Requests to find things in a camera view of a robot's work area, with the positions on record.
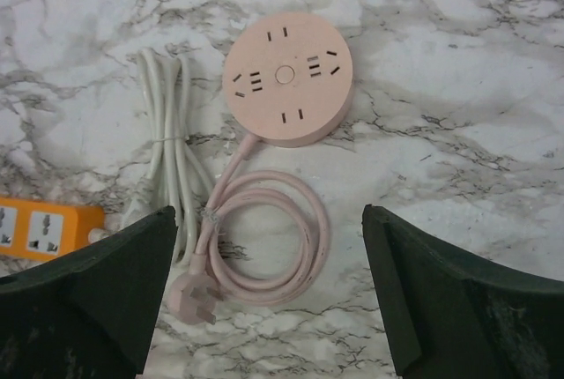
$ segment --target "plug prong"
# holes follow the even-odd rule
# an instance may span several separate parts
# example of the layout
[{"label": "plug prong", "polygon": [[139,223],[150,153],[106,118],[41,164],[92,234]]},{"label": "plug prong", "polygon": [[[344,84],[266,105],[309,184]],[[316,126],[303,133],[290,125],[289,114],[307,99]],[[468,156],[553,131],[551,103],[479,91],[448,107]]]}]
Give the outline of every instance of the plug prong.
[{"label": "plug prong", "polygon": [[205,308],[196,308],[196,317],[202,319],[204,322],[209,324],[215,324],[215,316],[213,313],[209,312]]}]

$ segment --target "marble surface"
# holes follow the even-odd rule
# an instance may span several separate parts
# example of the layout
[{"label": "marble surface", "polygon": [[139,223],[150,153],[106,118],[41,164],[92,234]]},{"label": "marble surface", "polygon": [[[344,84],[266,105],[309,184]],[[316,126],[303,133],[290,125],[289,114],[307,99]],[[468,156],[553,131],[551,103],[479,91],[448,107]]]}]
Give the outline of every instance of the marble surface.
[{"label": "marble surface", "polygon": [[[190,145],[218,175],[241,135],[223,61],[246,25],[278,11],[324,16],[352,51],[341,127],[246,166],[297,174],[323,197],[330,260],[284,307],[229,303],[198,327],[163,308],[145,377],[395,377],[360,237],[365,204],[564,279],[564,0],[0,0],[0,194],[101,204],[116,226],[151,150],[134,62],[145,46],[189,53]],[[274,210],[232,223],[224,250],[246,272],[280,271],[295,254],[294,226]]]}]

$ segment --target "pink plug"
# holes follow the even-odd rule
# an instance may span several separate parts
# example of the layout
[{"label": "pink plug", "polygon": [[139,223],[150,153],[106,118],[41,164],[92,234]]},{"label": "pink plug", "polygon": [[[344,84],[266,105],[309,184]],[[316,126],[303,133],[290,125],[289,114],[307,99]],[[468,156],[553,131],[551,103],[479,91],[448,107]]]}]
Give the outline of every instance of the pink plug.
[{"label": "pink plug", "polygon": [[176,278],[170,287],[167,297],[168,309],[187,324],[215,324],[213,310],[223,297],[218,283],[197,267],[205,265],[205,256],[198,257],[195,254],[192,258],[189,270]]}]

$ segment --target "socket hole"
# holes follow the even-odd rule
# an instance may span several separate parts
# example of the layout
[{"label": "socket hole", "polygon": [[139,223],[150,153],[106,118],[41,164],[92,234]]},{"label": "socket hole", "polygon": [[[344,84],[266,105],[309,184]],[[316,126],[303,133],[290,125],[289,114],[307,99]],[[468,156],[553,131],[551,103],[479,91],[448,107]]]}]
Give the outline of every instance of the socket hole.
[{"label": "socket hole", "polygon": [[59,246],[55,245],[53,242],[48,242],[47,244],[47,252],[49,253],[56,253],[59,250]]},{"label": "socket hole", "polygon": [[46,214],[45,217],[43,218],[43,235],[47,235],[49,233],[50,226],[51,226],[51,216]]}]

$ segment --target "white cable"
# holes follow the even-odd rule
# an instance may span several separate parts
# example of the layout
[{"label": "white cable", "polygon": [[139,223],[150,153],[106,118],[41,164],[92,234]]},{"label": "white cable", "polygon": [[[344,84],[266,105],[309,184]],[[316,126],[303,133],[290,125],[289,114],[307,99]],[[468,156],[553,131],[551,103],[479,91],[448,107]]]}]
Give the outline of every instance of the white cable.
[{"label": "white cable", "polygon": [[[144,48],[137,53],[137,69],[151,124],[152,158],[123,215],[122,227],[154,209],[172,205],[178,226],[173,260],[187,265],[197,241],[197,214],[188,180],[189,165],[196,170],[207,197],[213,188],[204,167],[185,143],[188,139],[189,59],[187,55],[167,59]],[[174,85],[179,72],[181,92],[176,99]],[[184,253],[178,260],[181,251]]]}]

